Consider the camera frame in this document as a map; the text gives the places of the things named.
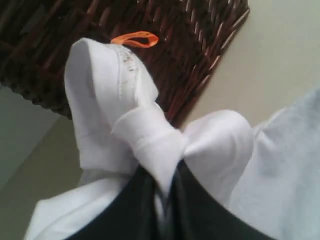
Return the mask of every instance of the beige wall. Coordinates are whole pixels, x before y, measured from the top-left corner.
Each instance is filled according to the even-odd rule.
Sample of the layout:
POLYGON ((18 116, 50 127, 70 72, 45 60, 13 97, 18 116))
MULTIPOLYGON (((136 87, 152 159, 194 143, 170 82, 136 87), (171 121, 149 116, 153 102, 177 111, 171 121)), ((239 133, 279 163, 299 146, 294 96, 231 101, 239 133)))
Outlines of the beige wall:
POLYGON ((61 117, 0 190, 0 239, 21 240, 36 202, 74 188, 80 174, 72 121, 61 117))

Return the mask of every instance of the woven basket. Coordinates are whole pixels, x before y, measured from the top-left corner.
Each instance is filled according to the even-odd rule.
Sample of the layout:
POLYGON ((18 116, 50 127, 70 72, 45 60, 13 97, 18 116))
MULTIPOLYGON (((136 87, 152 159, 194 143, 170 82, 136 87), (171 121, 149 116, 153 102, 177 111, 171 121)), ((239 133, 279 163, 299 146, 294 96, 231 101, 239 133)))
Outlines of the woven basket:
POLYGON ((0 81, 71 118, 63 75, 72 43, 148 31, 159 43, 132 50, 178 126, 249 11, 247 0, 0 0, 0 81))

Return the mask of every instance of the white cloth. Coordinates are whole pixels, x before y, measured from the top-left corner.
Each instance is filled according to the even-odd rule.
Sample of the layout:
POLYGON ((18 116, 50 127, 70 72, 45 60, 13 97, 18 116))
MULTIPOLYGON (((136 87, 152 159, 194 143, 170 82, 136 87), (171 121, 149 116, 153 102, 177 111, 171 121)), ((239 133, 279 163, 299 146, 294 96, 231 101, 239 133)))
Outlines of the white cloth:
MULTIPOLYGON (((153 97, 147 97, 142 104, 134 100, 136 105, 130 105, 130 101, 106 104, 106 99, 98 95, 104 92, 99 91, 103 89, 99 85, 108 83, 95 81, 97 77, 88 77, 86 71, 74 73, 79 71, 77 65, 81 61, 73 60, 72 64, 70 60, 73 54, 87 51, 88 45, 100 49, 99 58, 104 51, 102 44, 87 39, 72 47, 66 66, 66 92, 80 146, 81 167, 103 171, 105 174, 99 175, 105 178, 40 201, 25 240, 61 240, 83 228, 126 184, 137 164, 133 156, 153 175, 164 193, 170 188, 178 161, 184 158, 208 193, 254 228, 279 240, 320 239, 319 91, 283 110, 271 122, 259 126, 258 131, 251 129, 240 114, 224 110, 190 123, 182 134, 165 121, 153 104, 153 97), (87 92, 92 87, 87 83, 80 86, 81 79, 93 79, 89 81, 95 84, 91 96, 87 92), (121 107, 123 111, 115 110, 108 116, 123 104, 131 107, 121 107), (103 127, 106 123, 112 127, 112 135, 109 128, 103 127), (81 141, 88 136, 89 141, 81 141), (109 141, 101 141, 101 136, 109 141)), ((88 58, 90 54, 86 52, 84 56, 88 58)), ((113 61, 114 58, 122 59, 119 55, 113 56, 113 61)), ((117 76, 122 75, 116 75, 114 81, 118 81, 117 76)), ((144 88, 143 81, 140 83, 139 91, 134 91, 135 99, 151 96, 144 93, 152 92, 152 87, 144 88)))

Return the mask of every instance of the orange tag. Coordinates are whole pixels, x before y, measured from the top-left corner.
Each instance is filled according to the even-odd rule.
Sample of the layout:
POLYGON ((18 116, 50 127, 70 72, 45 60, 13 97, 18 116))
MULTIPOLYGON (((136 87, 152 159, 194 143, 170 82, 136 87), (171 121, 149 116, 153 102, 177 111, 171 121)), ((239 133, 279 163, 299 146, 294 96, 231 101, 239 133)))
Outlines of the orange tag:
POLYGON ((124 34, 121 36, 117 36, 114 39, 111 40, 112 44, 125 44, 131 47, 137 47, 137 48, 151 48, 154 45, 156 45, 159 41, 159 38, 148 31, 136 31, 128 34, 124 34), (130 40, 133 38, 142 38, 142 39, 148 39, 149 43, 144 44, 141 42, 138 42, 136 40, 130 40))

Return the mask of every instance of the wicker basket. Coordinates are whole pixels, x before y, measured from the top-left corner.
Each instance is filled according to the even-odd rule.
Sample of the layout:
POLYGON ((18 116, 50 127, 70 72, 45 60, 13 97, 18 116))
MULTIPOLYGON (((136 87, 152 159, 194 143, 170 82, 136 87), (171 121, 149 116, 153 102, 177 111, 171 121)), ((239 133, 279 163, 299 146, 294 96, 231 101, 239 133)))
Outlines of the wicker basket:
POLYGON ((71 44, 148 31, 159 43, 132 50, 178 126, 249 11, 247 0, 0 0, 0 80, 33 104, 71 118, 63 82, 71 44))

